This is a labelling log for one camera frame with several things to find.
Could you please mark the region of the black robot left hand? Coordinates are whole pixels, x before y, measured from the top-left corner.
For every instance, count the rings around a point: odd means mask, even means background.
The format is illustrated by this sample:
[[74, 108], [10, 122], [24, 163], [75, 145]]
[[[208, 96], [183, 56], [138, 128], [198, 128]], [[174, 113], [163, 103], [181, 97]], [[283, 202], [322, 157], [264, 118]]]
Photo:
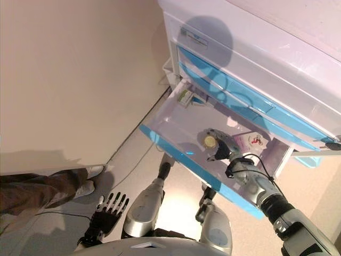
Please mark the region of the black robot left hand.
[[83, 236], [83, 242], [90, 245], [100, 244], [115, 228], [129, 204], [126, 194], [110, 193], [101, 195], [96, 205], [88, 229]]

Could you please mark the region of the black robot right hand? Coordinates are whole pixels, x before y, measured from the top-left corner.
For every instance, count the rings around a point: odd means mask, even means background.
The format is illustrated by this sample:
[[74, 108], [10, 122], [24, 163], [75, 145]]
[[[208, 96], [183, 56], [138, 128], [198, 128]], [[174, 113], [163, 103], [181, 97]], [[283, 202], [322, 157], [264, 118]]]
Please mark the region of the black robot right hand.
[[233, 161], [242, 157], [235, 140], [223, 131], [212, 128], [205, 129], [197, 134], [197, 140], [208, 162], [223, 159]]

